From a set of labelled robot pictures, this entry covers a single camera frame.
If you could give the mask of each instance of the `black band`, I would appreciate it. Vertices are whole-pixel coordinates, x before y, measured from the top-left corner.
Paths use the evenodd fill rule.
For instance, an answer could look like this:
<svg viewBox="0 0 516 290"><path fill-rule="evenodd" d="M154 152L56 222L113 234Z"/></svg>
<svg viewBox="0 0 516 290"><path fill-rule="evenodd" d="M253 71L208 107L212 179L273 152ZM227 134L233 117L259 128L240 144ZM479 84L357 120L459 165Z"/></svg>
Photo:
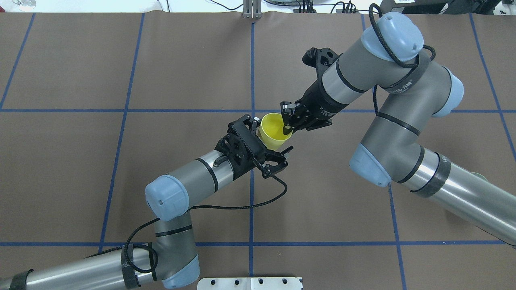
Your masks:
<svg viewBox="0 0 516 290"><path fill-rule="evenodd" d="M164 237L164 236L168 236L168 235L179 234L179 233L191 230L191 229L192 229L192 225L187 225L186 227L182 227L180 229L175 229L175 230L168 231L168 232L156 233L156 237Z"/></svg>
<svg viewBox="0 0 516 290"><path fill-rule="evenodd" d="M353 91L355 92L358 92L358 93L365 93L367 91L364 91L364 90L361 90L361 89L358 89L356 87L354 87L352 84L350 84L348 82L348 80L342 75L342 72L341 72L341 69L339 68L339 65L338 65L338 62L341 61L341 58L339 57L338 60L337 60L337 64L336 64L336 68L337 68L337 74L338 74L338 77L341 78L341 81L350 89L352 89Z"/></svg>
<svg viewBox="0 0 516 290"><path fill-rule="evenodd" d="M134 270L129 266L125 259L125 246L122 247L122 276L124 277L125 288L134 289L140 287L138 277L134 275ZM129 260L133 260L133 244L127 246L127 255Z"/></svg>
<svg viewBox="0 0 516 290"><path fill-rule="evenodd" d="M425 148L421 145L420 145L420 148L421 148L420 156L417 159L416 165L414 165L414 168L412 168L410 173L404 179L402 179L400 181L396 181L397 183L403 183L403 182L411 179L414 176L414 174L416 173L416 171L419 169L419 166L421 165L421 163L423 162L423 158L425 157Z"/></svg>
<svg viewBox="0 0 516 290"><path fill-rule="evenodd" d="M152 242L149 243L149 248L152 249ZM151 264L151 268L152 268L152 265L154 265L154 254L152 253L152 251L149 251L149 262ZM156 275L156 268L154 268L152 271L152 280L154 281L158 281L158 277Z"/></svg>
<svg viewBox="0 0 516 290"><path fill-rule="evenodd" d="M201 158L197 158L196 160L200 161L202 164L204 164L204 166L206 167L206 169L208 170L208 172L210 173L210 175L212 176L213 178L213 183L215 184L215 192L217 192L219 190L219 182L217 181L217 177L215 176L215 173L213 172L213 169L212 167L206 163L206 161L204 161L203 159Z"/></svg>
<svg viewBox="0 0 516 290"><path fill-rule="evenodd" d="M448 179L450 175L450 170L452 168L452 163L445 156L437 153L439 157L439 164L437 165L437 169L433 174L432 178L418 190L411 190L411 192L419 195L420 197L428 198L436 194L441 187L443 187L444 183Z"/></svg>
<svg viewBox="0 0 516 290"><path fill-rule="evenodd" d="M402 79L389 87L381 88L390 94L403 93L412 88L425 73L430 64L430 57L424 52L419 52L416 56L416 61L417 67L411 69Z"/></svg>
<svg viewBox="0 0 516 290"><path fill-rule="evenodd" d="M27 289L27 276L34 270L30 269L26 272L21 272L12 277L11 285L9 290L26 290Z"/></svg>
<svg viewBox="0 0 516 290"><path fill-rule="evenodd" d="M389 120L389 121L391 121L393 123L396 123L396 124L402 126L403 128L411 131L412 133L414 133L414 134L416 134L418 136L421 134L421 131L419 131L418 129L413 127L411 124L403 122L403 121L401 121L400 119L398 119L396 117L393 117L391 115L387 115L387 114L382 113L382 112L378 112L377 116L380 117L380 118L384 118L386 120Z"/></svg>

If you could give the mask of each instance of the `metal bracket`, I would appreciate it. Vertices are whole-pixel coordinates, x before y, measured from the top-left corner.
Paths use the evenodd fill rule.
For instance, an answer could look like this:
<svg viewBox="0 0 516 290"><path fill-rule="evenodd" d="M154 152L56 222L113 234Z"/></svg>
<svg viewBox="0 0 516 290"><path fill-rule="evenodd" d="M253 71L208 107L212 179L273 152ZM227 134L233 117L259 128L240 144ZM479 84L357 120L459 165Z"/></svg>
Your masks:
<svg viewBox="0 0 516 290"><path fill-rule="evenodd" d="M262 1L261 0L244 0L244 18L262 18Z"/></svg>
<svg viewBox="0 0 516 290"><path fill-rule="evenodd" d="M303 278L203 278L197 283L197 290L302 290Z"/></svg>

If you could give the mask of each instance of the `blue joint cap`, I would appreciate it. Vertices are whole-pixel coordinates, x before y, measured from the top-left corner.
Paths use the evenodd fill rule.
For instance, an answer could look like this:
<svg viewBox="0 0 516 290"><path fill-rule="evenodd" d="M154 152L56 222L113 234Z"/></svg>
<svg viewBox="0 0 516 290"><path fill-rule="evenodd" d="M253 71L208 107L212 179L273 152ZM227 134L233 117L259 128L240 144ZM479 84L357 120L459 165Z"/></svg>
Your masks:
<svg viewBox="0 0 516 290"><path fill-rule="evenodd" d="M181 288L194 283L197 278L199 278L200 274L201 270L199 267L199 254L197 254L195 258L183 269L179 270L179 272L175 273L169 278L162 280L163 286L166 289Z"/></svg>
<svg viewBox="0 0 516 290"><path fill-rule="evenodd" d="M462 82L456 76L454 76L447 67L444 68L450 74L450 95L444 106L437 113L433 114L432 117L444 117L448 115L453 109L459 106L460 102L462 101L462 97L464 96L464 85Z"/></svg>
<svg viewBox="0 0 516 290"><path fill-rule="evenodd" d="M175 177L162 175L145 187L145 200L154 214L169 221L184 214L190 204L185 186Z"/></svg>
<svg viewBox="0 0 516 290"><path fill-rule="evenodd" d="M384 167L361 143L349 161L349 166L356 174L380 187L386 187L391 182L391 177Z"/></svg>
<svg viewBox="0 0 516 290"><path fill-rule="evenodd" d="M405 15L399 12L384 14L376 24L382 32L382 36L401 61L410 60L423 48L423 35L417 26ZM362 37L364 47L375 56L393 61L387 51L383 48L373 27L368 27Z"/></svg>

